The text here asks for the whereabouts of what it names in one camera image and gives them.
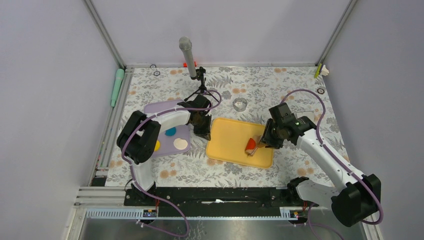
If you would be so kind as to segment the red dough ball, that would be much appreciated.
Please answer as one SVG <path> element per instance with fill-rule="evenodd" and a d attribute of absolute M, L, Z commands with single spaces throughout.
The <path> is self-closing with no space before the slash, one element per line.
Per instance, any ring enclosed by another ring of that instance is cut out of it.
<path fill-rule="evenodd" d="M 246 147 L 245 147 L 245 151 L 252 151 L 256 148 L 257 143 L 253 138 L 249 138 Z"/>

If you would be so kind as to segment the yellow tray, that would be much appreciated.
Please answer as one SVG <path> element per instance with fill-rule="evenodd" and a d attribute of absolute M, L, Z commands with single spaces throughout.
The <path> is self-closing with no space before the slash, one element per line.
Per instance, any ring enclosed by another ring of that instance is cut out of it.
<path fill-rule="evenodd" d="M 219 117 L 213 120 L 205 153 L 210 159 L 267 169 L 273 164 L 274 150 L 259 148 L 254 155 L 245 153 L 249 139 L 261 135 L 265 126 Z"/>

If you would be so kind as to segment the wooden dough roller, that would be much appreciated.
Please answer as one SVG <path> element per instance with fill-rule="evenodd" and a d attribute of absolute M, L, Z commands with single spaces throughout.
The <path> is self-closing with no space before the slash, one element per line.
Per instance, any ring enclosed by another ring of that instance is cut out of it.
<path fill-rule="evenodd" d="M 263 136 L 254 135 L 249 138 L 245 146 L 244 153 L 248 156 L 253 156 L 258 149 L 264 148 L 265 146 L 266 144 L 263 142 Z"/>

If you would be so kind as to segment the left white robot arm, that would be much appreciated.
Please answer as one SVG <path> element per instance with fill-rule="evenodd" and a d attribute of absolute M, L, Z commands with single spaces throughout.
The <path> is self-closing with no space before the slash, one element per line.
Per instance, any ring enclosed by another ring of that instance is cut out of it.
<path fill-rule="evenodd" d="M 193 100 L 181 101 L 169 109 L 145 114 L 134 111 L 120 132 L 116 145 L 121 150 L 121 157 L 130 165 L 132 185 L 136 199 L 144 206 L 152 204 L 155 192 L 151 189 L 155 180 L 151 173 L 151 156 L 158 136 L 174 127 L 193 126 L 193 134 L 207 141 L 211 139 L 213 109 L 211 101 L 198 94 Z"/>

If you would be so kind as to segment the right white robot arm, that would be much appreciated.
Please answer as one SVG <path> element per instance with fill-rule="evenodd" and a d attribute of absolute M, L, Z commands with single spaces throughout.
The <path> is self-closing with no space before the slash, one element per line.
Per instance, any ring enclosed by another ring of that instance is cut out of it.
<path fill-rule="evenodd" d="M 319 134 L 319 128 L 306 116 L 297 118 L 286 103 L 269 109 L 260 142 L 266 148 L 280 149 L 285 141 L 307 153 L 332 181 L 333 186 L 296 177 L 287 184 L 287 201 L 299 206 L 304 201 L 332 210 L 346 227 L 363 222 L 381 210 L 381 181 L 342 160 Z"/>

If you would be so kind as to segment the metal dough scraper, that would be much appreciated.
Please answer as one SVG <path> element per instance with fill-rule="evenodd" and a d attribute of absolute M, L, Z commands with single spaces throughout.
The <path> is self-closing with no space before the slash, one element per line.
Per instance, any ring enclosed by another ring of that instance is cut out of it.
<path fill-rule="evenodd" d="M 313 111 L 296 112 L 296 118 L 308 118 L 313 123 L 315 122 L 315 113 Z"/>

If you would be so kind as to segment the flat white dough disc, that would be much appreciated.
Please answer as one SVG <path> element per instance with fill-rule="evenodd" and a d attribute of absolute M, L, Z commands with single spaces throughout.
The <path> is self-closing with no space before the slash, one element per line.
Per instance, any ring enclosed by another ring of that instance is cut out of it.
<path fill-rule="evenodd" d="M 173 146 L 177 149 L 177 150 L 185 150 L 188 147 L 189 143 L 187 140 L 183 139 L 183 138 L 176 138 L 173 141 Z"/>

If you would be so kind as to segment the flat blue dough disc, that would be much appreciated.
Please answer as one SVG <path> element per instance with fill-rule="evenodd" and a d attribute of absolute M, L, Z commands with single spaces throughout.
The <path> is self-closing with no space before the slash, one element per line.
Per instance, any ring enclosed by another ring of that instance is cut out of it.
<path fill-rule="evenodd" d="M 176 134 L 176 132 L 177 132 L 177 128 L 172 127 L 172 128 L 165 131 L 165 135 L 168 136 L 168 137 L 172 137 Z"/>

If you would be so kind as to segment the flat yellow dough disc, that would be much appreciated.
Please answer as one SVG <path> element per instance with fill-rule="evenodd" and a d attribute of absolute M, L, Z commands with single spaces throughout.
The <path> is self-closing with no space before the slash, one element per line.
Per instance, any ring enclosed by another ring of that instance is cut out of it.
<path fill-rule="evenodd" d="M 155 146 L 154 146 L 154 151 L 155 152 L 158 151 L 160 149 L 160 147 L 161 147 L 161 143 L 160 143 L 159 140 L 157 140 L 156 143 L 155 143 Z"/>

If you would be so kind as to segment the purple tray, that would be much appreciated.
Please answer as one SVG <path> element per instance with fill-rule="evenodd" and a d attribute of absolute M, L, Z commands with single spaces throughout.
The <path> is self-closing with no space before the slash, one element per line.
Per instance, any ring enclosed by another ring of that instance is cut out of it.
<path fill-rule="evenodd" d="M 181 99 L 174 99 L 174 100 L 167 100 L 167 101 L 160 101 L 160 102 L 154 102 L 147 104 L 144 109 L 143 113 L 145 114 L 155 114 L 160 113 L 162 111 L 171 109 L 172 107 L 180 107 L 177 105 L 177 103 L 182 102 Z M 184 150 L 178 150 L 174 147 L 173 142 L 176 138 L 185 139 L 188 142 L 188 147 Z M 190 140 L 191 140 L 191 134 L 190 134 L 190 128 L 188 125 L 178 125 L 176 126 L 176 134 L 174 136 L 166 136 L 165 131 L 161 132 L 158 135 L 157 140 L 160 141 L 160 149 L 158 151 L 153 151 L 152 158 L 158 158 L 163 156 L 169 156 L 174 154 L 182 154 L 187 152 L 191 146 L 190 146 Z"/>

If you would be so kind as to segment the black mini tripod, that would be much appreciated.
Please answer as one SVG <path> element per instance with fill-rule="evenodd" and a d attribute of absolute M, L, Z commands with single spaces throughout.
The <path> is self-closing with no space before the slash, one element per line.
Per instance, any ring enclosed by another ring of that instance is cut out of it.
<path fill-rule="evenodd" d="M 205 85 L 205 73 L 206 73 L 206 70 L 202 66 L 200 66 L 199 68 L 196 68 L 195 69 L 195 72 L 196 72 L 196 76 L 195 76 L 195 78 L 192 77 L 192 79 L 199 81 L 200 82 L 200 86 L 191 95 L 189 95 L 188 97 L 186 97 L 184 99 L 184 101 L 185 102 L 188 101 L 194 95 L 203 95 L 203 94 L 209 95 L 209 96 L 213 97 L 216 101 L 218 101 L 218 99 L 215 96 L 213 96 L 212 93 L 209 93 L 208 92 L 208 89 L 207 89 L 207 87 Z"/>

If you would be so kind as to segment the white corner clip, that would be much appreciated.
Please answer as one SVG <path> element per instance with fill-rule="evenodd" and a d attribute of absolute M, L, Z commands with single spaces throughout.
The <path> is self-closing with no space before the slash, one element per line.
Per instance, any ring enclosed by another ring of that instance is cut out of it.
<path fill-rule="evenodd" d="M 323 63 L 320 63 L 317 66 L 317 70 L 314 74 L 314 78 L 317 78 L 318 76 L 327 76 L 330 73 L 330 71 L 326 68 L 326 65 Z"/>

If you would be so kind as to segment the grey microphone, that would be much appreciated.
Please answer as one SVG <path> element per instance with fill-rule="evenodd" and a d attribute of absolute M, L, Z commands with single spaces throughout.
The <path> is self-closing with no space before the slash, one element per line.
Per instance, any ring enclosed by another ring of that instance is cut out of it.
<path fill-rule="evenodd" d="M 192 53 L 192 42 L 187 36 L 182 36 L 178 42 L 179 49 L 182 51 L 186 68 L 188 69 L 189 76 L 191 79 L 197 79 L 197 71 L 195 67 L 195 61 Z"/>

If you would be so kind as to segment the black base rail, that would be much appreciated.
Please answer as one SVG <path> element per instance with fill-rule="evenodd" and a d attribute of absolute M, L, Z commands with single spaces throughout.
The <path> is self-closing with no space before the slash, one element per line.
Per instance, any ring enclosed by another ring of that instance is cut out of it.
<path fill-rule="evenodd" d="M 152 207 L 159 217 L 282 217 L 283 210 L 303 216 L 311 205 L 286 187 L 157 187 L 125 191 L 124 206 Z"/>

